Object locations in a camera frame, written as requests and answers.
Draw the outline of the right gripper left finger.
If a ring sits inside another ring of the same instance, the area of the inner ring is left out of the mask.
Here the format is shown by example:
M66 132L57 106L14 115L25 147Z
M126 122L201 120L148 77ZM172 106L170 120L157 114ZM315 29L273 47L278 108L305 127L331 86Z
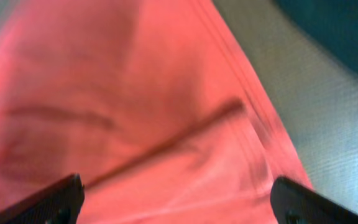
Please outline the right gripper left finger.
M72 174L0 211L0 224L76 224L85 186Z

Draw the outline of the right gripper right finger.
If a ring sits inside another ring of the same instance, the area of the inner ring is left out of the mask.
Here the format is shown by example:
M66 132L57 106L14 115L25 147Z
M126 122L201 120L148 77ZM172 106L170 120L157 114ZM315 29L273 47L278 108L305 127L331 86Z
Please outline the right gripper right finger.
M358 215L303 185L278 177L270 204L279 224L358 224Z

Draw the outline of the red orange t-shirt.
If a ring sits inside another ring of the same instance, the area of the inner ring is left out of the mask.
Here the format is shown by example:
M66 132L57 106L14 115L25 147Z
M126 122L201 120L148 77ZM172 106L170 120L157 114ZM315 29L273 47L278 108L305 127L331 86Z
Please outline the red orange t-shirt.
M274 223L310 186L211 1L21 1L0 28L0 210L78 173L80 223Z

